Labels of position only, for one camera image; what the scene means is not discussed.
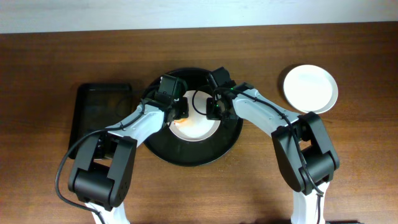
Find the green yellow sponge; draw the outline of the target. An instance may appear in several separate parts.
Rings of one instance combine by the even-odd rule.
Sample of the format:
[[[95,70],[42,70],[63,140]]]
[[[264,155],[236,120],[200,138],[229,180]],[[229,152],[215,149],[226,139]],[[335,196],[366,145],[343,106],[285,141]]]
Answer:
[[[187,118],[175,119],[174,125],[178,126],[178,125],[185,123],[186,121],[187,121]]]

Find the white plate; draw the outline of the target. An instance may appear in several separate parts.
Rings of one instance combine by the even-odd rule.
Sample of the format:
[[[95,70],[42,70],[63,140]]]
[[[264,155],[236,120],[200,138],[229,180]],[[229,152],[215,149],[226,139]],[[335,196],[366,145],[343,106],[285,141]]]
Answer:
[[[189,104],[189,117],[187,121],[181,125],[170,125],[171,132],[176,137],[185,141],[202,141],[209,138],[219,128],[220,120],[209,120],[205,115],[197,113],[192,106],[192,96],[195,90],[187,91],[184,97],[188,99]]]
[[[283,79],[282,91],[289,104],[303,113],[313,112],[324,95],[339,95],[333,76],[316,65],[290,69]]]
[[[338,99],[338,94],[332,94],[330,96],[324,95],[320,98],[320,102],[317,104],[317,108],[313,111],[316,114],[325,113],[335,106]]]

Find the white plate bottom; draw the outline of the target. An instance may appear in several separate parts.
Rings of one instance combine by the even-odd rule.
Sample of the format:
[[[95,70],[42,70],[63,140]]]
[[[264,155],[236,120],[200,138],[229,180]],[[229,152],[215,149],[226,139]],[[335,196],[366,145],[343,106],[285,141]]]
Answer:
[[[316,114],[325,113],[335,106],[338,99],[338,94],[332,94],[330,96],[324,95],[320,98],[320,102],[317,104],[317,108],[313,111]]]

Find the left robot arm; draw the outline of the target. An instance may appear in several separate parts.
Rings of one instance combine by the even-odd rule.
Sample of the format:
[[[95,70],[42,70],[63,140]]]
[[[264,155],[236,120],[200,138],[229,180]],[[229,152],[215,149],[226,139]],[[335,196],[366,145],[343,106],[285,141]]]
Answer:
[[[91,212],[96,223],[127,223],[123,201],[129,190],[137,147],[172,121],[188,116],[185,80],[163,75],[149,88],[136,110],[122,121],[77,140],[68,180],[78,208]]]

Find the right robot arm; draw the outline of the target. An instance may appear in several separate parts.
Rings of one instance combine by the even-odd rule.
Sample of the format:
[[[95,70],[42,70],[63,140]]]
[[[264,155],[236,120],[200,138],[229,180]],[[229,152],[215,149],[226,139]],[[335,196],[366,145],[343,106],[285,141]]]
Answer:
[[[223,67],[206,79],[208,119],[245,119],[271,137],[280,173],[293,191],[291,223],[325,223],[325,194],[340,160],[321,117],[278,106],[252,85],[236,84]]]

